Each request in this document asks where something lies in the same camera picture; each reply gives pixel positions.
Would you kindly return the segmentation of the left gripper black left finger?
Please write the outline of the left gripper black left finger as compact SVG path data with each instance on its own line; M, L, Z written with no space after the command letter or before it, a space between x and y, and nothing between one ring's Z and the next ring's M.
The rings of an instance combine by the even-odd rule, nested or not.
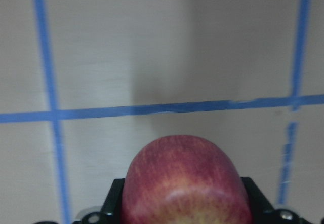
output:
M114 179L101 207L106 223L120 223L120 210L125 179Z

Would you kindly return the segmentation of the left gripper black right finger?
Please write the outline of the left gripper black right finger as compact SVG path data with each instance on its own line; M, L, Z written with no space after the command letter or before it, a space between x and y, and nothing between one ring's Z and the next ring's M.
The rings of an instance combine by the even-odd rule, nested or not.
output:
M253 223L271 223L274 207L250 177L241 178L249 198Z

